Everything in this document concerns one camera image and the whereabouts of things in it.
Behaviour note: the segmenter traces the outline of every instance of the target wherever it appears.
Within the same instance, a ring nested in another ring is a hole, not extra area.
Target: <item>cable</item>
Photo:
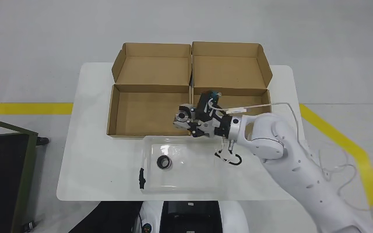
[[[209,100],[209,102],[207,103],[209,105],[210,108],[214,109],[214,110],[217,110],[217,111],[229,111],[231,110],[232,108],[216,108],[214,106],[212,106],[212,101],[213,99],[211,98]],[[299,140],[299,123],[298,123],[298,120],[297,120],[297,117],[295,116],[295,113],[294,113],[294,110],[293,108],[291,107],[291,105],[289,103],[271,103],[271,104],[260,104],[260,105],[252,105],[252,106],[247,106],[247,107],[236,107],[236,108],[245,108],[245,109],[249,109],[249,108],[259,108],[259,107],[266,107],[266,106],[271,106],[271,105],[280,105],[280,104],[285,104],[289,107],[289,109],[291,110],[291,113],[293,115],[293,118],[295,120],[295,124],[297,125],[297,142],[298,144],[300,145],[300,147],[303,149],[304,153],[307,155],[306,157],[311,160],[317,167],[319,167],[321,169],[321,173],[322,173],[322,176],[324,177],[324,179],[328,182],[331,181],[332,179],[332,175],[334,173],[338,173],[338,172],[342,172],[344,171],[344,169],[346,167],[352,167],[353,170],[354,170],[354,174],[353,176],[348,180],[346,181],[343,185],[341,185],[338,189],[337,189],[337,195],[345,202],[345,204],[347,204],[348,206],[350,206],[352,209],[355,209],[355,210],[359,210],[359,211],[371,211],[372,208],[369,208],[369,209],[362,209],[362,208],[359,208],[359,207],[356,207],[356,206],[353,206],[352,204],[350,204],[342,195],[342,189],[345,188],[348,184],[350,184],[354,178],[356,177],[357,175],[357,168],[353,165],[353,164],[350,164],[348,163],[348,155],[347,153],[342,149],[345,157],[346,157],[346,162],[342,165],[339,165],[339,166],[336,166],[333,170],[328,170],[326,168],[324,168],[322,166],[322,162],[321,162],[321,155],[319,153],[319,162],[320,164],[317,164],[313,159],[312,159],[312,153],[306,149],[302,143],[300,142]]]
[[[221,156],[220,156],[220,153],[222,152],[222,150],[219,150],[219,151],[217,151],[217,152],[215,152],[215,156],[216,157],[218,157],[218,158],[221,158],[224,162],[226,162],[226,163],[229,163],[229,164],[231,164],[231,165],[233,165],[233,166],[238,166],[238,165],[240,165],[241,163],[242,163],[242,158],[241,158],[241,156],[239,156],[238,154],[235,154],[235,156],[239,159],[239,161],[237,162],[237,163],[234,163],[234,162],[232,162],[232,161],[230,161],[230,160],[227,160],[227,159],[225,159],[225,158],[222,158]]]
[[[208,102],[208,105],[210,108],[214,109],[214,110],[217,110],[217,111],[228,111],[230,110],[230,108],[216,108],[214,106],[212,106],[212,101],[213,99],[211,98]],[[297,125],[297,140],[299,142],[299,125],[298,125],[298,121],[297,121],[297,117],[295,116],[295,113],[294,113],[294,110],[293,108],[291,107],[291,105],[289,103],[271,103],[271,104],[260,104],[260,105],[252,105],[252,106],[247,106],[247,107],[239,107],[239,108],[245,108],[245,109],[249,109],[249,108],[260,108],[260,107],[267,107],[267,106],[271,106],[271,105],[280,105],[280,104],[285,104],[289,107],[289,109],[291,110],[291,113],[294,117],[294,120],[295,120],[295,124]]]

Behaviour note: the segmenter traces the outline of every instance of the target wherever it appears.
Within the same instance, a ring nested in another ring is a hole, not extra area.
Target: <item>yellow floor line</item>
[[[0,103],[2,115],[69,115],[73,103]]]
[[[301,115],[306,121],[354,157],[368,199],[368,204],[369,206],[373,206],[373,168],[367,152],[340,133],[331,124],[317,116],[317,114],[312,112],[309,108],[303,104],[300,104],[299,106]]]
[[[73,103],[0,103],[0,115],[69,115],[72,107]],[[300,110],[306,121],[354,157],[369,205],[373,206],[373,168],[368,154],[303,104]]]

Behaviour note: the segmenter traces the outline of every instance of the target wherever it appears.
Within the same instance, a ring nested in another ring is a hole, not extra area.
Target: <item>rubber ring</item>
[[[163,162],[164,162],[164,160],[167,160],[167,164],[164,166],[163,165]],[[158,159],[157,159],[157,166],[160,168],[160,169],[167,169],[167,168],[169,168],[170,166],[171,166],[171,163],[172,163],[172,161],[171,161],[171,159],[169,158],[169,156],[165,156],[165,155],[163,155],[163,156],[160,156]]]

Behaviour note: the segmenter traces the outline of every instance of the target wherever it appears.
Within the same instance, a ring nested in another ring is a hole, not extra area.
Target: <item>box lid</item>
[[[111,70],[116,84],[189,86],[191,59],[189,44],[125,43]]]
[[[272,79],[263,47],[257,43],[195,41],[192,45],[196,94],[214,88],[223,94],[262,94]]]

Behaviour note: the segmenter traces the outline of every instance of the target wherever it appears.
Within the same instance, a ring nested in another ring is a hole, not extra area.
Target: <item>cardboard box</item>
[[[193,100],[207,90],[219,91],[222,108],[270,103],[267,90],[272,78],[260,44],[193,42]],[[246,114],[270,112],[271,107],[253,108]]]
[[[173,120],[191,103],[191,70],[189,44],[125,43],[112,67],[107,135],[188,135]]]

